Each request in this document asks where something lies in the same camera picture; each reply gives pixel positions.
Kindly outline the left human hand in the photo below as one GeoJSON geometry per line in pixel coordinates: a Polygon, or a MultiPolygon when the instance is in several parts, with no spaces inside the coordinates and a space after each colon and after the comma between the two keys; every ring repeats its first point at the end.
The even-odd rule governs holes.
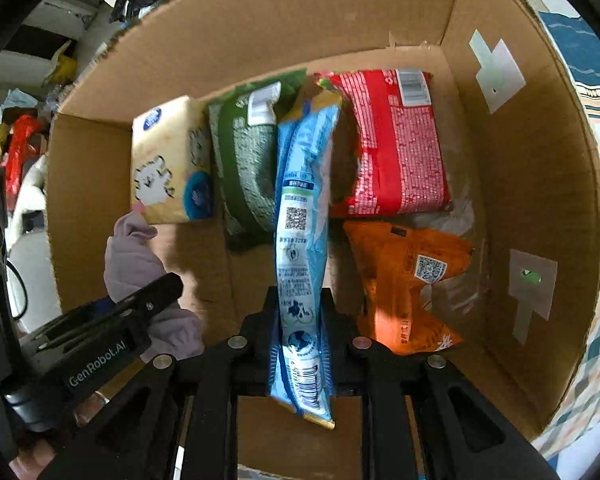
{"type": "Polygon", "coordinates": [[[34,434],[35,440],[28,441],[20,448],[9,467],[18,479],[36,479],[50,464],[59,451],[62,451],[80,429],[105,407],[109,400],[100,392],[95,392],[80,403],[59,428],[45,434],[34,434]]]}

